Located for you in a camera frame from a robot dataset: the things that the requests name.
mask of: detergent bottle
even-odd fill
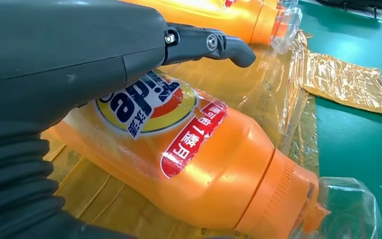
[[[299,28],[297,1],[285,0],[125,0],[153,7],[166,21],[205,26],[247,43],[271,45],[286,52]]]
[[[317,176],[276,150],[260,126],[157,70],[72,110],[51,132],[192,225],[284,239],[329,213]]]

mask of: wrinkled plastic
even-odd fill
[[[291,239],[377,239],[382,230],[382,218],[374,194],[364,183],[354,178],[320,178],[319,203],[332,213],[319,229],[305,234],[297,228]]]
[[[308,92],[343,105],[382,114],[382,73],[308,51],[307,77],[301,85]]]
[[[279,54],[288,51],[292,45],[295,35],[299,30],[299,25],[302,20],[302,12],[298,7],[286,8],[284,7],[276,17],[276,26],[273,28],[270,45]]]
[[[308,96],[290,145],[289,158],[319,176],[315,97]]]

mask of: ribbed hose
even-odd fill
[[[62,210],[58,183],[47,179],[53,165],[43,160],[49,142],[41,128],[0,122],[0,238],[131,238]]]

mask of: bottle label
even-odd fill
[[[172,178],[222,123],[227,106],[156,72],[96,99],[95,106],[110,133],[117,132],[120,148],[127,148],[119,158],[133,158],[142,172]]]
[[[201,109],[202,116],[194,116],[180,131],[171,145],[162,153],[160,168],[167,178],[180,173],[198,152],[205,140],[211,137],[226,116],[226,105],[213,101]]]
[[[169,129],[182,122],[198,98],[186,84],[148,72],[133,85],[96,99],[105,121],[134,140],[141,134]]]

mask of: red label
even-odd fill
[[[180,173],[199,151],[201,145],[211,137],[214,130],[227,115],[227,106],[220,101],[213,101],[205,106],[202,116],[194,116],[176,136],[168,149],[162,153],[160,167],[167,178]]]
[[[236,0],[226,0],[225,1],[225,7],[230,7],[232,3],[234,3]]]

